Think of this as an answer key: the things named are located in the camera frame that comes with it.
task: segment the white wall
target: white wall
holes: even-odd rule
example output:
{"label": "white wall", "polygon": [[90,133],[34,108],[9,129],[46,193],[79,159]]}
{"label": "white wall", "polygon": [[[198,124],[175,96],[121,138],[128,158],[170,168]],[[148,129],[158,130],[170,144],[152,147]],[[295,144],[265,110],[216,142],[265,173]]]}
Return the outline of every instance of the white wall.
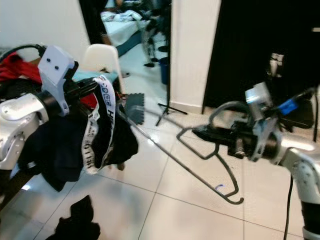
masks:
{"label": "white wall", "polygon": [[221,0],[172,0],[171,105],[200,113]]}
{"label": "white wall", "polygon": [[57,45],[81,61],[90,44],[78,0],[1,0],[0,47],[28,43]]}

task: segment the black curtain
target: black curtain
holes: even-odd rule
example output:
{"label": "black curtain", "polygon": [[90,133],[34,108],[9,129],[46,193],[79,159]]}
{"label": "black curtain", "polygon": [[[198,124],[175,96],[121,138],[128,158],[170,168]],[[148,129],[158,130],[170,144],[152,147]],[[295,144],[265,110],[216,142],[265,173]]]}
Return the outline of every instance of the black curtain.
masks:
{"label": "black curtain", "polygon": [[103,44],[102,34],[106,28],[100,13],[104,10],[108,0],[79,0],[85,28],[91,44]]}
{"label": "black curtain", "polygon": [[266,80],[271,53],[285,55],[281,95],[318,82],[320,33],[311,29],[320,27],[319,2],[222,0],[203,105],[244,101],[247,89]]}

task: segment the black door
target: black door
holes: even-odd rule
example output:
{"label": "black door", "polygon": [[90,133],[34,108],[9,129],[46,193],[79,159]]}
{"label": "black door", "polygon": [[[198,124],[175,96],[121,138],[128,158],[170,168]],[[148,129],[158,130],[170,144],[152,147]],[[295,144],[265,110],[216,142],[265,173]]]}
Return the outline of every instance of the black door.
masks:
{"label": "black door", "polygon": [[271,53],[286,56],[285,78],[276,83],[280,92],[289,96],[312,85],[319,78],[320,42],[311,36],[319,23],[316,2],[222,0],[204,106],[244,101],[247,89],[266,80]]}

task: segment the blue bin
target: blue bin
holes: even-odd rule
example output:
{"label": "blue bin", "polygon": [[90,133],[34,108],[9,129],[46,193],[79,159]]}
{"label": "blue bin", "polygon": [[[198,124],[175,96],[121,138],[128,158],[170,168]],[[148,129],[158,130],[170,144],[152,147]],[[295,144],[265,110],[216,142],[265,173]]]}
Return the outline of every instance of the blue bin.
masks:
{"label": "blue bin", "polygon": [[169,70],[169,64],[168,64],[168,57],[163,57],[159,60],[159,65],[161,69],[161,82],[165,85],[168,84],[168,70]]}

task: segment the white bedsheet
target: white bedsheet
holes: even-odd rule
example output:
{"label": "white bedsheet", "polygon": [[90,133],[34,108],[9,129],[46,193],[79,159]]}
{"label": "white bedsheet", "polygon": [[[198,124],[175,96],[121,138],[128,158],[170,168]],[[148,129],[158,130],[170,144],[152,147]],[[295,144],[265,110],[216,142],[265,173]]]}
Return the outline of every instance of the white bedsheet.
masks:
{"label": "white bedsheet", "polygon": [[[139,30],[136,21],[105,21],[103,24],[112,45],[115,47],[124,44]],[[145,26],[145,21],[140,21],[140,26]]]}

